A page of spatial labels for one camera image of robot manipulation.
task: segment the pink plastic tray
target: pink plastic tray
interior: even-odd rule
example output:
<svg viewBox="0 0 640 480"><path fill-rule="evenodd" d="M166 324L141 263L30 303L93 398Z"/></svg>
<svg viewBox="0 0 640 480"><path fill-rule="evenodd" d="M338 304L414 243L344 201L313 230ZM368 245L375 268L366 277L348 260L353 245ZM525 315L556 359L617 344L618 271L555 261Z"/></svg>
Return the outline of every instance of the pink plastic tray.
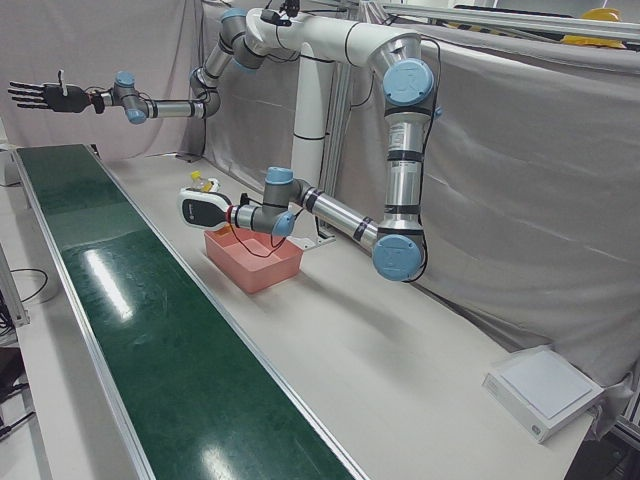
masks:
<svg viewBox="0 0 640 480"><path fill-rule="evenodd" d="M236 229L235 233L254 253L267 255L273 250L270 235L244 229ZM288 240L268 258L247 252L230 229L224 229L223 233L204 232L204 240L207 256L247 293L275 285L300 271L302 250ZM273 244L280 240L274 237Z"/></svg>

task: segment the yellow hard hat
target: yellow hard hat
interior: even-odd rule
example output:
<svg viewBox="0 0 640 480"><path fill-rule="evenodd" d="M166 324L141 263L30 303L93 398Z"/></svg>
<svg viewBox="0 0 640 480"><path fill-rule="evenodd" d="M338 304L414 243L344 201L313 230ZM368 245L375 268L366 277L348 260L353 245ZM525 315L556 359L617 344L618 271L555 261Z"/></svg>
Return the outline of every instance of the yellow hard hat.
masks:
<svg viewBox="0 0 640 480"><path fill-rule="evenodd" d="M580 18L583 20L600 20L604 22L619 22L620 10L615 8L594 8L589 10ZM562 43L570 45L587 45L593 47L609 47L609 48L622 48L627 47L620 40L612 40L607 38L592 38L592 37L579 37L577 35L565 35L562 39Z"/></svg>

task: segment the robotic hand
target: robotic hand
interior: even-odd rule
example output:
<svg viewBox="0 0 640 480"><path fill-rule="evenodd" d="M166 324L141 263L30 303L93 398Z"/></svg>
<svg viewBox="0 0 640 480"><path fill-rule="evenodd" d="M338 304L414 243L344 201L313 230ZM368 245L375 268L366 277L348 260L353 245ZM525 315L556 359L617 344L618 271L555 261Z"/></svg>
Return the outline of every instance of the robotic hand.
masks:
<svg viewBox="0 0 640 480"><path fill-rule="evenodd" d="M9 82L11 99L20 108L53 110L54 112L80 113L93 105L96 113L104 112L105 104L100 92L87 92L77 85L67 85L64 70L58 71L58 83L34 85Z"/></svg>

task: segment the metal frame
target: metal frame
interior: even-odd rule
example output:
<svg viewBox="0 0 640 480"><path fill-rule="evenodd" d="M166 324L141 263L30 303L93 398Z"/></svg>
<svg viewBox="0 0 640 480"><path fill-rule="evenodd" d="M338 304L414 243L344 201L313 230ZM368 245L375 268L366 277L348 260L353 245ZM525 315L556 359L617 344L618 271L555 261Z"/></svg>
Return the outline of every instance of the metal frame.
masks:
<svg viewBox="0 0 640 480"><path fill-rule="evenodd" d="M2 250L1 244L0 244L0 292L2 292L4 301L7 304L7 308L9 309L9 315L11 316L11 320L13 321L14 326L18 328L18 327L22 327L23 325L28 325L29 315L27 314L27 311L24 309L24 306L20 301L20 294L18 293L18 289L16 288L16 282L13 280L13 276L11 275L11 267L9 267L9 263L7 262L7 258L4 255L4 251ZM7 342L5 340L6 338L2 339L0 341L0 345L6 344Z"/></svg>
<svg viewBox="0 0 640 480"><path fill-rule="evenodd" d="M327 4L340 5L328 0ZM352 5L358 2L350 0ZM517 13L482 12L455 8L421 7L397 3L381 3L389 13L468 23L484 27L509 28L544 33L581 35L586 37L609 38L621 41L640 41L640 24L625 22L603 22L581 18L545 17Z"/></svg>
<svg viewBox="0 0 640 480"><path fill-rule="evenodd" d="M295 390L289 385L289 383L284 379L284 377L275 369L275 367L269 362L266 356L260 351L258 346L251 340L251 338L247 335L247 333L242 329L242 327L236 322L236 320L231 316L231 314L224 308L224 306L218 301L217 298L213 296L211 291L207 288L207 286L202 282L202 280L197 276L195 271L184 261L184 259L180 256L180 254L174 249L174 247L169 243L169 241L165 238L165 236L158 230L158 228L151 222L151 220L142 212L142 210L136 205L131 196L122 188L118 180L115 176L105 167L100 158L95 154L95 152L88 146L85 145L85 148L89 152L89 154L95 159L100 168L106 173L106 175L111 179L114 185L120 190L122 195L127 199L129 204L134 208L134 210L140 215L140 217L145 221L145 223L149 226L149 228L153 231L153 233L158 237L158 239L162 242L168 252L173 256L173 258L178 262L178 264L185 270L187 275L193 280L193 282L198 286L198 288L202 291L202 293L207 297L207 299L211 302L211 304L218 310L218 312L222 315L225 321L229 324L229 326L233 329L233 331L238 335L240 340L247 346L247 348L251 351L251 353L255 356L255 358L260 362L260 365L266 370L269 376L276 382L276 384L280 387L280 389L284 392L287 398L293 403L294 407L302 414L307 422L311 425L314 431L322 438L325 444L329 447L329 449L333 452L334 455L338 458L338 460L344 465L344 467L349 471L349 473L356 480L369 480L369 477L364 473L364 471L360 468L360 466L351 458L351 456L347 453L347 451L340 445L337 439L329 432L329 430L324 426L324 424L320 421L320 419L313 413L313 411L306 405L306 403L302 400L302 398L295 392ZM29 202L33 206L34 213L36 214L36 218L38 220L38 224L42 229L45 237L45 241L47 242L47 246L51 251L54 263L56 265L56 269L60 275L60 279L64 286L65 292L71 302L71 307L76 316L76 320L78 321L78 325L80 326L80 330L82 331L82 336L84 341L89 349L89 354L93 361L94 367L98 374L98 379L102 385L102 388L105 392L107 403L114 415L114 419L116 421L116 425L120 434L123 437L125 442L125 446L131 459L133 460L134 467L136 472L138 473L138 477L145 480L154 480L156 477L151 469L151 465L144 453L140 440L136 434L136 431L133 427L131 419L127 413L127 410L124 406L122 398L120 397L120 393L116 387L115 381L111 376L111 372L109 371L109 367L107 362L102 354L102 350L100 345L93 333L87 315L82 307L80 299L73 287L73 283L69 277L69 273L62 261L62 258L59 255L59 251L56 247L55 240L49 230L49 227L46 223L44 215L42 213L42 209L40 208L40 204L38 203L38 199L33 190L33 185L31 185L31 181L27 175L26 169L22 164L22 159L17 155L16 163L18 165L18 170L20 172L20 176L22 177L23 186L25 189L25 193Z"/></svg>

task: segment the green conveyor belt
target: green conveyor belt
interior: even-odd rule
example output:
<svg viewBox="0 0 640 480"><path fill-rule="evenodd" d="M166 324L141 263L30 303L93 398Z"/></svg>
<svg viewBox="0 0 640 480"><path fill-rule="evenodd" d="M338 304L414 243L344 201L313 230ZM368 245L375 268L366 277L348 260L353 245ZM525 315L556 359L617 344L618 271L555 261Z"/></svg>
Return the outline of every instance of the green conveyor belt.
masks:
<svg viewBox="0 0 640 480"><path fill-rule="evenodd" d="M157 478L352 478L86 147L18 153Z"/></svg>

